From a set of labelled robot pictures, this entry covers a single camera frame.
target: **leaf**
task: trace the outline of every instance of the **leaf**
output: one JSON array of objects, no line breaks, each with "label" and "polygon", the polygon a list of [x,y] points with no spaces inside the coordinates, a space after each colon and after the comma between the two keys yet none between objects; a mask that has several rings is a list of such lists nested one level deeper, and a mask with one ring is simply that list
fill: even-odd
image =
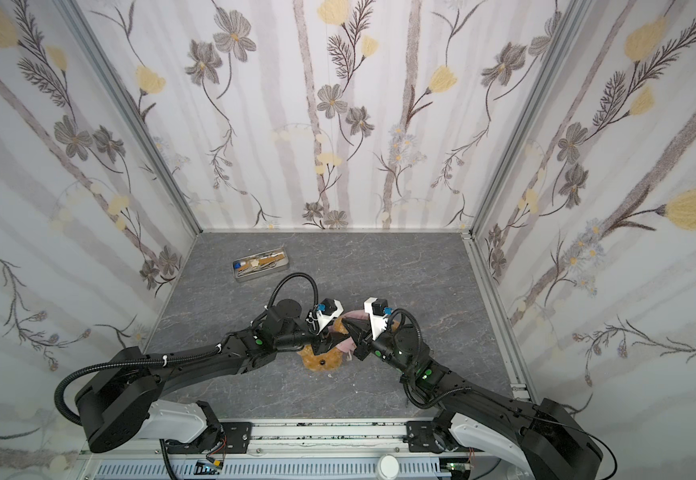
[{"label": "leaf", "polygon": [[649,79],[657,80],[671,63],[679,58],[679,51],[696,44],[696,19],[692,24],[681,31],[679,38],[674,38],[652,54],[649,62],[639,65],[637,80],[631,87],[631,91],[639,90]]},{"label": "leaf", "polygon": [[372,4],[375,0],[360,0],[353,9],[353,17],[348,22],[349,41],[355,46],[362,31],[370,27],[370,15],[372,15]]},{"label": "leaf", "polygon": [[327,53],[337,66],[337,77],[347,78],[353,72],[353,50],[339,35],[332,35],[327,42]]},{"label": "leaf", "polygon": [[65,91],[63,91],[62,86],[58,84],[56,76],[47,70],[45,65],[36,64],[26,58],[21,58],[17,65],[22,71],[22,76],[25,77],[26,80],[37,86],[39,91],[49,94],[49,97],[55,102],[55,105],[58,107],[65,107],[67,103],[65,100]]},{"label": "leaf", "polygon": [[623,220],[621,222],[617,222],[615,225],[612,225],[612,228],[610,228],[610,230],[614,230],[615,228],[620,228],[621,226],[632,226],[633,228],[641,228],[642,230],[649,230],[650,232],[656,231],[656,229],[652,228],[651,226],[637,224],[636,222],[631,222],[629,220]]},{"label": "leaf", "polygon": [[127,37],[132,33],[132,15],[134,15],[134,0],[132,0],[132,5],[129,5],[129,26],[127,26]]},{"label": "leaf", "polygon": [[147,115],[148,112],[151,111],[151,109],[155,106],[156,106],[156,102],[153,102],[151,105],[148,106],[148,108],[143,110],[143,113],[140,115],[140,118],[143,119],[143,123],[145,123],[145,115]]},{"label": "leaf", "polygon": [[620,110],[626,96],[625,73],[614,72],[604,86],[604,95],[599,100],[599,110],[593,116],[593,126],[601,127],[609,123]]}]

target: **flower stem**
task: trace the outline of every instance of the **flower stem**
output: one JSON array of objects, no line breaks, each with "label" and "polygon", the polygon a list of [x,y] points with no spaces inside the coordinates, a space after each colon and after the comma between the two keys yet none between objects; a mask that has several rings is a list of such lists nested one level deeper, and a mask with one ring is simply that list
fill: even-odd
[{"label": "flower stem", "polygon": [[351,143],[350,140],[348,140],[348,137],[343,133],[343,121],[340,120],[340,114],[337,114],[337,125],[340,127],[340,134],[343,135],[343,138],[348,142],[348,145],[353,147],[353,144]]},{"label": "flower stem", "polygon": [[361,144],[363,143],[363,141],[364,141],[364,131],[362,130],[362,132],[361,132],[361,139],[359,140],[359,144],[356,146],[356,149],[353,151],[353,153],[350,155],[350,157],[348,157],[348,158],[346,159],[346,164],[348,163],[348,160],[350,160],[351,158],[353,158],[353,155],[355,155],[356,152],[359,151],[359,148],[361,148]]},{"label": "flower stem", "polygon": [[218,95],[218,99],[220,97],[222,97],[223,95],[225,95],[225,92],[227,92],[228,88],[230,88],[230,78],[233,76],[233,74],[234,74],[234,68],[233,68],[232,63],[230,62],[230,52],[228,52],[228,84],[225,85],[225,90],[223,90],[223,93]]},{"label": "flower stem", "polygon": [[529,64],[529,66],[527,67],[527,71],[524,72],[524,76],[522,76],[522,77],[518,80],[518,82],[516,82],[516,85],[512,86],[510,90],[508,90],[508,91],[505,92],[504,94],[500,95],[499,97],[495,97],[495,100],[499,100],[500,98],[503,98],[503,97],[505,97],[507,94],[511,93],[511,92],[513,91],[513,89],[516,88],[516,87],[518,86],[518,84],[520,84],[520,83],[527,77],[527,74],[529,73],[530,70],[532,70],[532,66],[535,64],[535,61],[536,61],[537,59],[538,59],[538,58],[535,57],[535,58],[532,60],[532,62],[531,62],[531,63]]}]

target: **black cable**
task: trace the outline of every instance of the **black cable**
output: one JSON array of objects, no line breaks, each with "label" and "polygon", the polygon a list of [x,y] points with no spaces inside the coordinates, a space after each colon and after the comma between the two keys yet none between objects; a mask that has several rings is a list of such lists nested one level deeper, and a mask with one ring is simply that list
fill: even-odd
[{"label": "black cable", "polygon": [[180,480],[177,475],[174,474],[172,469],[172,464],[169,462],[169,457],[167,456],[167,443],[162,438],[158,441],[161,445],[161,457],[164,459],[164,466],[167,469],[167,475],[169,475],[169,480]]},{"label": "black cable", "polygon": [[95,365],[86,366],[83,369],[76,370],[74,373],[68,375],[65,377],[65,379],[60,381],[55,389],[55,408],[58,410],[58,412],[60,412],[60,415],[64,416],[69,422],[75,423],[76,425],[81,425],[82,419],[76,415],[73,410],[68,408],[68,405],[65,403],[65,389],[68,388],[68,385],[70,385],[75,379],[90,373],[99,372],[101,370],[117,369],[124,366],[168,366],[178,363],[192,362],[193,360],[201,360],[212,355],[217,355],[219,352],[220,349],[215,348],[210,352],[197,353],[195,355],[187,356],[167,357],[166,360],[161,358],[119,360],[116,362],[97,363]]},{"label": "black cable", "polygon": [[406,398],[408,398],[410,400],[411,404],[413,404],[417,408],[420,408],[421,410],[427,410],[428,408],[433,407],[435,404],[439,403],[442,399],[452,395],[453,393],[470,392],[471,391],[471,387],[469,387],[469,386],[460,386],[460,387],[457,387],[455,389],[449,389],[444,393],[439,393],[439,395],[431,398],[429,401],[427,401],[425,403],[421,403],[417,398],[412,396],[412,392],[410,391],[409,380],[402,382],[402,386],[404,387],[404,394],[406,395]]},{"label": "black cable", "polygon": [[409,376],[410,374],[414,375],[414,369],[415,366],[417,365],[417,359],[420,356],[420,350],[422,350],[422,331],[420,330],[420,324],[417,322],[417,319],[414,317],[413,314],[411,314],[409,311],[403,309],[403,308],[397,308],[393,312],[391,312],[390,316],[388,317],[387,321],[387,326],[390,328],[390,326],[393,323],[393,318],[397,315],[401,315],[403,317],[409,317],[410,322],[412,323],[412,326],[415,327],[415,333],[417,334],[417,344],[415,344],[415,354],[412,356],[412,360],[410,362],[410,365],[406,368],[405,375]]},{"label": "black cable", "polygon": [[279,294],[279,290],[281,290],[281,287],[284,286],[286,282],[289,282],[290,280],[292,280],[293,278],[297,278],[298,276],[301,276],[305,280],[308,280],[310,282],[311,288],[314,289],[314,308],[316,308],[316,305],[319,304],[319,287],[316,286],[316,281],[311,275],[304,274],[303,272],[295,272],[281,279],[281,282],[279,282],[279,284],[276,285],[276,288],[274,288],[274,292],[270,294],[270,300],[268,300],[268,308],[271,308],[274,305],[274,302],[276,301],[276,295]]},{"label": "black cable", "polygon": [[481,475],[479,475],[479,476],[477,476],[477,477],[471,478],[471,480],[479,480],[480,478],[484,478],[485,476],[487,476],[487,475],[489,475],[490,473],[494,472],[494,471],[495,471],[495,468],[497,468],[497,466],[500,465],[500,462],[502,462],[502,458],[498,458],[498,459],[497,459],[497,463],[496,463],[494,466],[492,466],[492,468],[490,468],[489,470],[487,470],[486,472],[484,472],[483,474],[481,474]]}]

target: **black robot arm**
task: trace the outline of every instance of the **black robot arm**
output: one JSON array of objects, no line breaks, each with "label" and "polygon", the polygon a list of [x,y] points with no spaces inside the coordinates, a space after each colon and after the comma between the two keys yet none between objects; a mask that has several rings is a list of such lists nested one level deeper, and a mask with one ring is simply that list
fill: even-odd
[{"label": "black robot arm", "polygon": [[[305,277],[314,288],[314,305],[304,319],[294,300],[274,305],[281,286],[297,276]],[[351,337],[357,358],[378,356],[402,372],[402,388],[411,403],[441,409],[431,423],[432,441],[423,444],[429,451],[480,448],[480,432],[488,429],[494,432],[488,441],[501,445],[501,458],[531,470],[538,479],[594,478],[602,452],[556,402],[545,399],[539,406],[518,402],[463,379],[430,357],[414,316],[402,309],[391,313],[382,299],[365,304],[365,309],[371,304],[377,310],[370,318],[373,322],[382,319],[382,328],[344,318],[348,334],[330,332],[326,326],[343,312],[342,305],[331,299],[316,303],[317,295],[316,284],[308,275],[290,274],[276,287],[265,311],[246,329],[227,334],[215,346],[181,352],[144,355],[137,347],[124,349],[110,362],[77,370],[63,379],[55,390],[55,405],[65,418],[84,427],[92,452],[106,452],[135,436],[143,438],[142,431],[153,422],[149,412],[157,404],[170,403],[157,402],[170,392],[217,376],[256,370],[275,360],[278,352],[301,350],[305,345],[319,355]],[[391,330],[392,320],[399,314],[400,328]],[[96,375],[74,398],[76,415],[65,404],[64,392],[72,381],[90,373]],[[223,437],[209,405],[197,404],[205,420],[188,439],[180,440],[181,448],[190,447],[185,453],[207,451]],[[474,435],[476,422],[482,427]]]},{"label": "black robot arm", "polygon": [[[392,318],[399,314],[402,321],[394,331]],[[343,319],[343,325],[356,344],[356,358],[379,357],[402,372],[400,381],[412,404],[440,408],[431,422],[429,441],[424,443],[427,451],[440,453],[459,446],[484,449],[478,442],[493,438],[485,433],[487,427],[512,444],[496,449],[503,454],[501,458],[515,464],[526,462],[524,466],[538,479],[595,478],[602,450],[562,406],[548,398],[535,405],[504,397],[441,365],[430,357],[430,348],[409,312],[395,310],[374,340],[366,321]],[[514,446],[524,455],[512,452]]]}]

